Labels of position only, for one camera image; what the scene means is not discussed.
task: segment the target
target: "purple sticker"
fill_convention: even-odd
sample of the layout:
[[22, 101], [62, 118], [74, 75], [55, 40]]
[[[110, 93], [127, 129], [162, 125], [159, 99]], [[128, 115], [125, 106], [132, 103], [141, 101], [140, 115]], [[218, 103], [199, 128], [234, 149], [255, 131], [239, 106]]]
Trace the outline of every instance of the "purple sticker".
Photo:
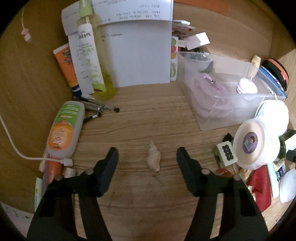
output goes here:
[[244, 137], [244, 140], [242, 143], [242, 148], [245, 153], [250, 154], [256, 149], [257, 144], [258, 144], [258, 137], [257, 137], [256, 133], [249, 132]]

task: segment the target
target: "translucent storage box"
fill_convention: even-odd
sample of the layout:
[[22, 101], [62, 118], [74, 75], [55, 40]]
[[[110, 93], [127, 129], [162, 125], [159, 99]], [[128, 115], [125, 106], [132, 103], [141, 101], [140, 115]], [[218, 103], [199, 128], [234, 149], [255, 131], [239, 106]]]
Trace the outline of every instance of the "translucent storage box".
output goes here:
[[258, 71], [252, 78], [257, 94], [239, 94], [241, 78], [250, 79], [251, 63], [211, 55], [179, 52], [177, 81], [180, 84], [201, 130], [231, 126], [254, 118], [259, 104], [267, 99], [284, 100], [285, 94]]

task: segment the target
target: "wooden surface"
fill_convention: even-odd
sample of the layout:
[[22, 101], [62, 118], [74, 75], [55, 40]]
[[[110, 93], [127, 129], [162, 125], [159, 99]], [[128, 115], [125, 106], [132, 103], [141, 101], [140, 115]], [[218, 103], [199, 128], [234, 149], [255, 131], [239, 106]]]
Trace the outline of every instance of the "wooden surface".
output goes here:
[[[25, 8], [24, 22], [32, 43], [27, 44], [20, 34], [20, 13], [0, 39], [0, 112], [15, 144], [28, 156], [42, 155], [54, 117], [71, 96], [52, 50], [67, 42], [60, 13], [73, 2], [31, 0]], [[228, 16], [176, 3], [174, 18], [189, 20], [199, 32], [206, 31], [211, 53], [246, 61], [253, 54], [261, 58], [276, 56], [282, 58], [293, 79], [293, 42], [283, 26], [254, 2], [228, 0]], [[292, 115], [294, 82], [289, 85], [287, 101]], [[75, 169], [81, 173], [93, 167], [111, 146], [117, 147], [120, 159], [114, 178], [109, 191], [99, 200], [113, 239], [182, 240], [197, 198], [185, 187], [176, 150], [184, 146], [203, 167], [215, 170], [213, 146], [227, 132], [235, 134], [238, 125], [201, 131], [177, 83], [121, 88], [111, 103], [121, 112], [106, 114], [85, 125], [73, 156]], [[0, 137], [0, 200], [33, 212], [39, 163], [19, 158], [2, 127]], [[160, 173], [153, 173], [146, 164], [150, 140], [162, 154]], [[264, 213], [269, 229], [288, 205], [273, 200]], [[83, 236], [77, 200], [75, 207], [78, 231]], [[218, 227], [217, 219], [213, 233]]]

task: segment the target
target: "dark green bottle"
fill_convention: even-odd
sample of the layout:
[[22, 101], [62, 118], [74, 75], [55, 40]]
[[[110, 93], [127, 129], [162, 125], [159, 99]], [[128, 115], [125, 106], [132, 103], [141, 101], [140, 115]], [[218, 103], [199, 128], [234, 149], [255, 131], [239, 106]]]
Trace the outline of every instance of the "dark green bottle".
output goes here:
[[288, 129], [283, 135], [279, 137], [280, 150], [278, 159], [283, 159], [288, 150], [296, 148], [296, 130]]

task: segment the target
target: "wooden wall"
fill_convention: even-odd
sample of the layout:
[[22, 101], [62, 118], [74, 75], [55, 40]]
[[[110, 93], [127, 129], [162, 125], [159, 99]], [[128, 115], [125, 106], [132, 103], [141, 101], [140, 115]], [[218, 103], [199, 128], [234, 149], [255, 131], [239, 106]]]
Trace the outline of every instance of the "wooden wall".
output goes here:
[[[21, 13], [0, 39], [0, 113], [19, 150], [40, 157], [61, 105], [71, 91], [52, 51], [67, 43], [61, 10], [75, 0], [31, 0], [25, 7], [24, 23], [32, 43], [24, 41]], [[261, 1], [227, 0], [228, 16], [207, 9], [174, 4], [174, 18], [191, 21], [205, 31], [211, 53], [250, 61], [254, 54], [273, 56], [289, 71], [291, 84], [287, 104], [295, 108], [294, 43]], [[0, 201], [33, 212], [38, 161], [18, 157], [0, 126]]]

